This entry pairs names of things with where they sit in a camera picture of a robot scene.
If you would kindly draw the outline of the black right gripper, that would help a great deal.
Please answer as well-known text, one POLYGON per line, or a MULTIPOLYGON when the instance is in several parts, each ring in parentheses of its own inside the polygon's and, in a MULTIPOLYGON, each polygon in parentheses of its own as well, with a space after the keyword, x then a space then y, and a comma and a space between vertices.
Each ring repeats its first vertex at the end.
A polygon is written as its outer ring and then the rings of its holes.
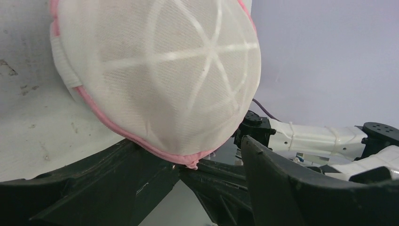
MULTIPOLYGON (((250 136, 265 147, 276 129, 267 117, 248 111, 233 134, 241 149, 244 136, 250 136)), ((210 220, 218 226, 253 226, 254 217, 243 166, 202 159, 198 169, 179 167, 179 178, 195 194, 210 220)))

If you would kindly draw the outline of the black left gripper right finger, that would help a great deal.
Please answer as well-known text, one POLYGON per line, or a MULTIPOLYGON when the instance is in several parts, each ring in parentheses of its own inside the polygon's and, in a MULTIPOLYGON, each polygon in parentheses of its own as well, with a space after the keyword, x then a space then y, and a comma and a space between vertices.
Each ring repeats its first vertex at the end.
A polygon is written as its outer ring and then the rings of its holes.
POLYGON ((360 184, 290 161, 249 136, 241 142, 257 226, 396 226, 399 183, 360 184))

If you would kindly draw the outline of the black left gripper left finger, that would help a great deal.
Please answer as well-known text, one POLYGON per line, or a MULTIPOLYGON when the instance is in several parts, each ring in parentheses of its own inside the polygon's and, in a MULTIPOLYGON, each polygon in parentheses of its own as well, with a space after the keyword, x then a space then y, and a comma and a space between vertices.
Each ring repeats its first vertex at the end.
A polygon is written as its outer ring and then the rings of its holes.
POLYGON ((137 226, 178 182, 173 164, 127 139, 78 162, 0 185, 3 226, 137 226))

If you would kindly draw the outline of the white mesh bag pink zipper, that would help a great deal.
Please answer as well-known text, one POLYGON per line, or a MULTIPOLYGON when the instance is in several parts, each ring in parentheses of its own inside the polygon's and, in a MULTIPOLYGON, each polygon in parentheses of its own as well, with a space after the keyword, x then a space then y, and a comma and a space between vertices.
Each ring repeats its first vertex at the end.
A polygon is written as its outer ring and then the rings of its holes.
POLYGON ((240 0, 51 0, 56 69, 113 132, 190 169, 243 121, 261 78, 240 0))

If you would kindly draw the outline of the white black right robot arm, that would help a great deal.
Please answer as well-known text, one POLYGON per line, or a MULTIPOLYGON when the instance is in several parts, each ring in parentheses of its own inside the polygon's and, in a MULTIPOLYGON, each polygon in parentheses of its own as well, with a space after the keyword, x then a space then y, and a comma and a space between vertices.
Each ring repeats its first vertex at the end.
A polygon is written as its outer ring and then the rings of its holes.
POLYGON ((398 225, 398 129, 300 126, 249 111, 233 139, 237 163, 179 170, 213 223, 398 225))

